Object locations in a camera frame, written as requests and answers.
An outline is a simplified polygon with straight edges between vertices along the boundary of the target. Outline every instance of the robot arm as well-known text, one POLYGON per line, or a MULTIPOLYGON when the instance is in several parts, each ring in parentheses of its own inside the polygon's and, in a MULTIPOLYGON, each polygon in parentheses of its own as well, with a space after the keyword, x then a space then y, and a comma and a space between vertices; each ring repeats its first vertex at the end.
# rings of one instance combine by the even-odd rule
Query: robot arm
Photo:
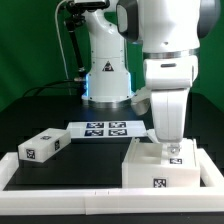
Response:
POLYGON ((143 44, 145 83, 150 90, 148 98, 160 142, 182 141, 187 96, 198 74, 198 31, 208 33, 214 26, 218 3, 120 0, 117 4, 119 32, 129 41, 143 44), (199 22, 201 14, 208 11, 214 16, 206 20, 207 25, 199 22))

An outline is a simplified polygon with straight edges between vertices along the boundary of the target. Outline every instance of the cable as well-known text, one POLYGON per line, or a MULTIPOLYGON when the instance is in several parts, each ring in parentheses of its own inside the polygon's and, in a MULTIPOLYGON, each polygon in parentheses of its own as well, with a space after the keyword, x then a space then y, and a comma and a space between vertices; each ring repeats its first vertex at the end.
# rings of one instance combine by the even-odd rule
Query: cable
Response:
POLYGON ((74 83, 74 80, 72 80, 72 79, 66 79, 66 80, 62 80, 62 81, 55 81, 55 82, 48 83, 48 84, 44 85, 42 88, 39 88, 33 94, 33 96, 37 96, 40 92, 42 92, 48 86, 54 86, 54 85, 63 84, 63 83, 74 83))
POLYGON ((62 60, 63 60, 63 63, 64 63, 65 74, 66 74, 66 78, 69 79, 67 64, 66 64, 66 60, 65 60, 64 49, 63 49, 62 41, 61 41, 60 29, 59 29, 59 26, 58 26, 58 11, 59 11, 61 5, 64 4, 65 2, 67 2, 67 0, 62 0, 60 3, 58 3, 58 5, 56 7, 56 10, 55 10, 55 17, 54 18, 55 18, 55 26, 56 26, 57 36, 58 36, 58 42, 59 42, 59 46, 60 46, 60 50, 61 50, 62 60))
MULTIPOLYGON (((33 91, 33 90, 36 90, 36 89, 42 89, 43 86, 39 86, 39 87, 34 87, 34 88, 31 88, 29 90, 27 90, 22 97, 25 97, 29 92, 33 91)), ((45 86, 44 89, 77 89, 75 87, 55 87, 55 86, 45 86)))

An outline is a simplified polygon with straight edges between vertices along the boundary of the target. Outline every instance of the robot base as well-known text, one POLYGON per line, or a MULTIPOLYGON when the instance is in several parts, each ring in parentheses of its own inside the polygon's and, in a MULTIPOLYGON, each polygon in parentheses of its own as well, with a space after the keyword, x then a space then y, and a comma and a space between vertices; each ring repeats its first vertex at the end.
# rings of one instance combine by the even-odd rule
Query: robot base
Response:
POLYGON ((88 97, 82 97, 82 102, 84 106, 90 106, 90 107, 95 107, 95 108, 102 108, 102 109, 106 109, 106 108, 122 108, 122 107, 126 107, 126 106, 130 106, 131 105, 131 99, 127 99, 127 100, 122 100, 122 101, 108 101, 108 102, 101 102, 101 101, 94 101, 94 100, 89 100, 88 97))
POLYGON ((123 188, 200 187, 196 142, 184 139, 178 155, 166 144, 133 138, 122 164, 123 188))

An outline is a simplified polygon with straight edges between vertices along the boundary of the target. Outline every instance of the white platform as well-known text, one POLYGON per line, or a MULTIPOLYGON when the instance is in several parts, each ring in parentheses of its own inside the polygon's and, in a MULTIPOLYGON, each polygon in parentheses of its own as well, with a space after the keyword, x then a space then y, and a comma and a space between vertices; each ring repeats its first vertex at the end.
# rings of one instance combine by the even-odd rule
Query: white platform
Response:
POLYGON ((224 212, 224 179, 207 153, 197 152, 206 187, 0 191, 0 215, 224 212))

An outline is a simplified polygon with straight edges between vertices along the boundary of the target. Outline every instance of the black panel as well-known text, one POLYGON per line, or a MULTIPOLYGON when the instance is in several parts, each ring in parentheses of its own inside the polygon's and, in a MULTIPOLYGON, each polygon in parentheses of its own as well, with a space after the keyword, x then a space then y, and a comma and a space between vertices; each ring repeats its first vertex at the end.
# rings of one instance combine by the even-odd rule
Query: black panel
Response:
POLYGON ((198 37, 206 37, 216 25, 221 14, 220 0, 201 0, 198 37))
POLYGON ((138 19, 138 2, 137 0, 120 0, 117 6, 120 5, 126 9, 128 17, 128 28, 126 31, 121 32, 119 30, 118 19, 118 32, 128 41, 135 42, 139 37, 139 19, 138 19))

